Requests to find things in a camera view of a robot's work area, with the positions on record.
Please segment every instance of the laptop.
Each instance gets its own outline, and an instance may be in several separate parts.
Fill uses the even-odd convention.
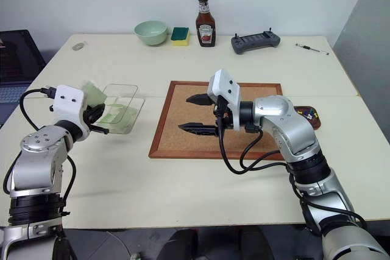
[[[45,65],[28,30],[0,32],[0,125]]]

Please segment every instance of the clear plastic container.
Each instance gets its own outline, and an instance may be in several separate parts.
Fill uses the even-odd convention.
[[[107,85],[103,90],[107,96],[105,109],[97,125],[109,129],[110,133],[130,133],[144,104],[144,99],[135,97],[137,91],[136,85]]]

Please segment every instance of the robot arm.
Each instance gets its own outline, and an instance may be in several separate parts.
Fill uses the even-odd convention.
[[[179,127],[199,135],[219,136],[224,129],[247,132],[264,130],[272,135],[287,163],[294,192],[300,198],[308,228],[322,236],[325,260],[390,259],[389,255],[353,217],[353,207],[331,169],[310,123],[283,96],[241,101],[239,85],[225,70],[210,80],[207,96],[196,95],[188,102],[215,104],[218,128],[188,123]]]
[[[55,92],[53,125],[24,137],[10,172],[9,226],[4,229],[1,259],[69,259],[71,247],[62,230],[66,198],[61,198],[62,164],[76,141],[91,131],[108,133],[92,123],[104,104],[89,107],[85,93],[60,85]]]

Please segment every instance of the laptop screen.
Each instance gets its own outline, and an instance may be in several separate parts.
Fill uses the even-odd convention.
[[[28,30],[0,32],[0,84],[32,82],[45,65]]]

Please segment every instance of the wooden frame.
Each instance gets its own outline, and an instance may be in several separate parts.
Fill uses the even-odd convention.
[[[242,87],[272,87],[276,89],[277,94],[282,95],[282,87],[279,83],[238,83]],[[165,103],[161,112],[160,120],[157,124],[157,129],[153,138],[153,142],[151,145],[151,149],[149,151],[150,158],[211,158],[211,159],[221,159],[221,153],[218,151],[209,151],[209,152],[199,152],[199,151],[183,151],[183,150],[159,150],[158,145],[160,144],[161,136],[163,133],[163,129],[165,126],[165,121],[168,116],[169,107],[171,105],[172,97],[174,94],[174,90],[176,85],[200,85],[207,86],[208,82],[184,82],[184,81],[171,81],[168,89],[168,93],[166,95]],[[260,156],[264,155],[265,152],[249,152],[245,159],[255,160]],[[229,152],[227,150],[227,156],[230,159],[239,159],[241,152]],[[275,155],[271,155],[267,160],[282,160],[283,157],[281,154],[277,153]]]

